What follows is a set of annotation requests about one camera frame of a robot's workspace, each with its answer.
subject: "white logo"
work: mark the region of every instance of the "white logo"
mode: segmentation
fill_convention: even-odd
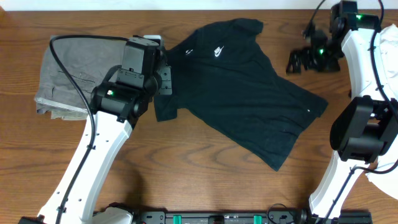
[[[221,51],[222,51],[223,48],[224,48],[224,46],[223,46],[222,48],[217,47],[217,49],[214,50],[214,55],[215,55],[216,57],[220,56]]]
[[[186,51],[185,51],[185,55],[188,55],[189,53],[191,53],[192,50],[186,50]]]

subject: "grey shorts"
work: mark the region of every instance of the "grey shorts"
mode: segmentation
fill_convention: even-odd
[[[109,69],[120,65],[124,41],[101,39],[61,39],[54,49],[90,102],[94,87],[101,84]],[[37,113],[53,112],[53,118],[86,118],[86,108],[77,91],[54,60],[49,48],[44,53],[39,90],[34,100]]]

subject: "nike logo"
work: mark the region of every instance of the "nike logo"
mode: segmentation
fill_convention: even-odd
[[[222,48],[217,47],[217,49],[214,50],[214,55],[215,55],[216,57],[220,56],[221,51],[223,50],[223,48],[224,48],[224,46],[223,46]]]

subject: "cable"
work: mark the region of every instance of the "cable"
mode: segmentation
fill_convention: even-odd
[[[75,183],[81,168],[83,167],[83,164],[85,163],[85,161],[87,160],[88,154],[90,153],[91,149],[93,148],[93,144],[94,144],[94,140],[95,140],[95,122],[94,122],[94,116],[93,113],[90,110],[90,106],[88,104],[88,101],[86,99],[86,97],[84,96],[83,92],[81,91],[80,87],[76,84],[76,82],[74,81],[74,79],[72,78],[72,76],[69,74],[69,72],[67,71],[67,69],[65,68],[65,66],[63,66],[62,62],[60,61],[60,59],[58,58],[57,53],[54,50],[54,46],[53,43],[56,40],[60,40],[60,39],[69,39],[69,38],[92,38],[92,39],[105,39],[105,40],[123,40],[123,41],[128,41],[129,39],[127,38],[123,38],[123,37],[108,37],[108,36],[98,36],[98,35],[62,35],[62,36],[58,36],[58,37],[54,37],[51,39],[50,41],[50,50],[51,50],[51,54],[53,55],[56,63],[58,64],[58,66],[61,68],[61,70],[64,72],[64,74],[67,76],[67,78],[69,79],[69,81],[71,82],[71,84],[73,85],[73,87],[75,87],[76,91],[78,92],[81,100],[83,100],[86,109],[87,109],[87,113],[88,116],[90,117],[90,121],[91,121],[91,138],[90,138],[90,143],[87,145],[87,150],[83,156],[83,158],[81,159],[79,166],[77,167],[77,170],[75,172],[75,174],[73,175],[69,186],[65,192],[65,195],[62,198],[62,202],[61,205],[58,207],[58,214],[57,214],[57,219],[55,221],[56,224],[59,224],[61,222],[61,217],[63,214],[63,211],[65,209],[65,204],[68,200],[69,197],[69,193],[72,190],[73,184]]]
[[[315,11],[313,12],[313,15],[310,19],[310,24],[312,23],[313,19],[315,18],[315,15],[317,14],[319,8],[321,8],[322,4],[325,2],[326,0],[322,0],[321,3],[319,3],[318,7],[315,9]]]
[[[106,73],[104,79],[102,80],[102,82],[108,82],[112,76],[122,67],[122,65],[115,65],[113,67],[111,67],[108,72]]]
[[[380,8],[381,8],[381,16],[380,16],[380,21],[379,21],[378,27],[381,28],[381,23],[382,23],[383,18],[384,18],[384,5],[383,5],[383,3],[382,3],[381,0],[378,0],[378,1],[379,1]],[[378,33],[378,31],[377,31],[377,29],[375,29],[374,32],[373,32],[373,35],[372,35],[371,47],[370,47],[370,53],[371,53],[371,60],[372,60],[372,68],[373,68],[374,78],[376,79],[377,89],[379,90],[379,92],[380,92],[380,94],[382,95],[382,97],[384,98],[384,100],[387,102],[387,105],[388,105],[389,109],[391,110],[392,115],[395,117],[396,121],[398,122],[398,113],[397,113],[397,110],[394,108],[394,105],[392,105],[390,99],[387,97],[386,93],[384,92],[383,86],[381,85],[381,82],[380,82],[379,73],[377,72],[376,60],[375,60],[375,58],[374,58],[374,41],[375,41],[375,39],[376,39],[377,33]],[[393,171],[393,170],[394,170],[395,168],[397,168],[397,167],[398,167],[398,160],[397,160],[389,169],[386,169],[386,170],[383,170],[383,171],[372,170],[372,169],[365,168],[365,167],[353,167],[353,168],[350,170],[350,172],[349,172],[349,174],[348,174],[348,176],[347,176],[347,178],[346,178],[346,180],[345,180],[343,186],[340,188],[340,191],[338,192],[337,197],[334,199],[334,201],[333,201],[333,203],[332,203],[332,205],[331,205],[331,207],[330,207],[330,209],[329,209],[329,211],[328,211],[326,217],[323,218],[322,220],[320,220],[320,221],[318,222],[318,224],[319,224],[319,223],[325,224],[326,221],[329,219],[329,216],[330,216],[331,211],[333,211],[335,205],[337,204],[337,201],[338,201],[339,198],[341,197],[341,194],[343,193],[343,191],[344,191],[345,187],[347,186],[347,184],[348,184],[350,178],[352,177],[352,175],[354,174],[354,172],[355,172],[356,170],[361,169],[361,170],[370,172],[370,173],[372,173],[372,174],[388,174],[388,173],[390,173],[391,171]]]
[[[275,204],[271,205],[271,207],[268,208],[268,210],[267,210],[267,219],[268,219],[271,223],[273,223],[273,224],[277,224],[277,223],[274,222],[272,219],[269,218],[269,212],[270,212],[271,209],[272,209],[274,206],[276,206],[276,205],[283,206],[283,207],[285,207],[285,208],[287,209],[287,207],[286,207],[284,204],[282,204],[282,203],[275,203]],[[295,217],[295,215],[293,215],[290,211],[287,211],[287,212],[293,217],[293,222],[294,222],[294,217]]]

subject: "t-shirt sleeve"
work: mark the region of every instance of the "t-shirt sleeve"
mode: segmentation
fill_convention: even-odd
[[[154,104],[157,121],[167,121],[177,118],[177,102],[174,96],[155,96]]]
[[[245,30],[251,35],[258,35],[262,32],[263,24],[257,19],[235,19],[235,29]]]

